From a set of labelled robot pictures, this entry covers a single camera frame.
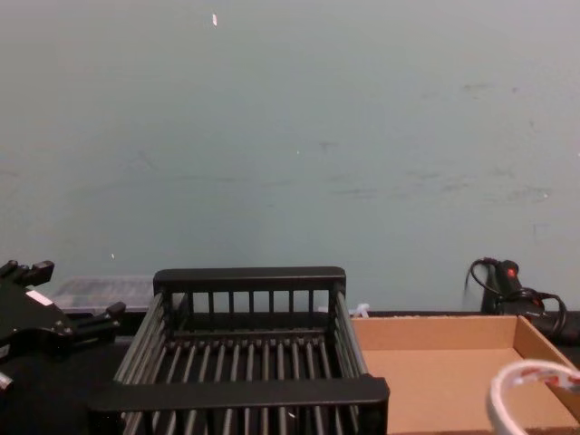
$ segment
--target black table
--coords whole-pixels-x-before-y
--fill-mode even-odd
[[[136,332],[143,314],[134,315],[125,333]],[[129,341],[119,340],[60,361],[32,353],[0,364],[0,372],[13,378],[15,385],[0,396],[0,435],[87,434],[84,403],[111,381],[128,347]],[[560,351],[580,366],[580,347]]]

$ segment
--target tape roll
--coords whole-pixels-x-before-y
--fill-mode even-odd
[[[527,435],[511,417],[504,394],[528,382],[543,382],[571,392],[580,393],[580,372],[562,364],[540,360],[523,360],[507,365],[491,381],[487,409],[492,426],[499,435]]]

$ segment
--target power cord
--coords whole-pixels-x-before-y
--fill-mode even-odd
[[[554,299],[558,302],[558,313],[551,330],[546,333],[546,336],[548,338],[557,338],[558,335],[562,333],[562,330],[564,329],[564,326],[566,324],[567,309],[566,304],[564,304],[564,301],[558,295],[538,292],[533,288],[529,287],[521,287],[516,291],[511,291],[509,293],[504,294],[499,290],[497,290],[496,288],[493,288],[484,283],[483,281],[481,281],[481,279],[479,279],[479,277],[475,273],[475,268],[477,266],[497,267],[500,263],[501,262],[499,260],[490,257],[479,258],[475,260],[473,263],[471,263],[467,275],[465,276],[464,292],[467,292],[469,277],[471,276],[476,283],[478,283],[484,289],[488,290],[497,297],[495,303],[496,306],[504,302],[517,302],[521,300],[521,301],[529,301],[544,310],[545,309],[544,301],[547,299]]]

